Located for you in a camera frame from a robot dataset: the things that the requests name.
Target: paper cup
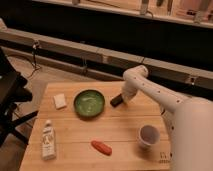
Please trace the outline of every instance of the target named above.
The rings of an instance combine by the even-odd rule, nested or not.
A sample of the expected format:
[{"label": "paper cup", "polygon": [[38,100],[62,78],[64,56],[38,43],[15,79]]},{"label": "paper cup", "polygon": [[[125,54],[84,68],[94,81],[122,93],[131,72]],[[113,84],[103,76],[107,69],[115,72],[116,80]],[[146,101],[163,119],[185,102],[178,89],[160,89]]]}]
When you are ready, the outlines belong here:
[{"label": "paper cup", "polygon": [[145,125],[140,128],[138,134],[139,145],[148,149],[152,145],[156,144],[160,139],[160,133],[157,128],[152,125]]}]

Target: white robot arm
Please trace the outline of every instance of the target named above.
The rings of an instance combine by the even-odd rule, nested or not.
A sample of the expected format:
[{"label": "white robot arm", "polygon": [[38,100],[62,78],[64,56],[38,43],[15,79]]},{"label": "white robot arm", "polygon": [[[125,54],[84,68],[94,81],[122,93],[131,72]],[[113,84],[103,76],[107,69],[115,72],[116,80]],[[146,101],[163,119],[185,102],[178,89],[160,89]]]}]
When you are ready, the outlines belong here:
[{"label": "white robot arm", "polygon": [[145,66],[124,72],[124,102],[138,90],[173,114],[171,135],[171,171],[213,170],[213,103],[204,98],[187,97],[149,81]]}]

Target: wooden tabletop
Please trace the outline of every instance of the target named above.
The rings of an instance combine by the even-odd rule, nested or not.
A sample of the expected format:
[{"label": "wooden tabletop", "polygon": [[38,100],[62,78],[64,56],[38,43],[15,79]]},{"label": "wooden tabletop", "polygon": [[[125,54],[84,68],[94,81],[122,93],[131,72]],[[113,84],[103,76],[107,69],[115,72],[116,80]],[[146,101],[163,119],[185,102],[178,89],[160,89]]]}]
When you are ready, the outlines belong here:
[{"label": "wooden tabletop", "polygon": [[[160,107],[139,92],[128,104],[116,108],[110,100],[121,91],[123,82],[84,82],[48,84],[41,102],[20,170],[169,170],[170,143]],[[73,101],[83,90],[95,89],[105,97],[104,111],[92,120],[81,120]],[[56,110],[53,96],[64,93],[67,107]],[[56,159],[43,161],[41,137],[46,119],[51,119],[56,133]],[[141,126],[151,124],[160,131],[160,141],[149,150],[137,142]],[[100,140],[112,148],[106,156],[90,142]]]}]

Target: bottle cap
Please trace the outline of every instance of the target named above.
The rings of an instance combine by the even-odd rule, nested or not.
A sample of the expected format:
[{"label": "bottle cap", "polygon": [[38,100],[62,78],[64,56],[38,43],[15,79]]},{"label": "bottle cap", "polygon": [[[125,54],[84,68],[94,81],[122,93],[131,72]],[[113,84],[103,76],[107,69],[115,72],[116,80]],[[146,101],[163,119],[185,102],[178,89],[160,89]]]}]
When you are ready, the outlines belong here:
[{"label": "bottle cap", "polygon": [[48,120],[46,120],[46,123],[45,123],[46,125],[51,125],[52,124],[52,122],[51,122],[51,120],[50,119],[48,119]]}]

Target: toy carrot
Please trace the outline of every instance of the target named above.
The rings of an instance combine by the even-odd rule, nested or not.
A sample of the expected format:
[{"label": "toy carrot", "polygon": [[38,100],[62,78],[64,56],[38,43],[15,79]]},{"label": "toy carrot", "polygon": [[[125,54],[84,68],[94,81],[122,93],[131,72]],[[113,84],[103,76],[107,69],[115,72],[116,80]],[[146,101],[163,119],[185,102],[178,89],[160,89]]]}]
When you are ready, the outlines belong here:
[{"label": "toy carrot", "polygon": [[99,152],[103,153],[103,154],[106,154],[108,156],[110,156],[112,154],[112,148],[107,146],[106,144],[104,144],[103,142],[101,141],[96,141],[96,140],[93,140],[91,141],[91,145],[96,149],[98,150]]}]

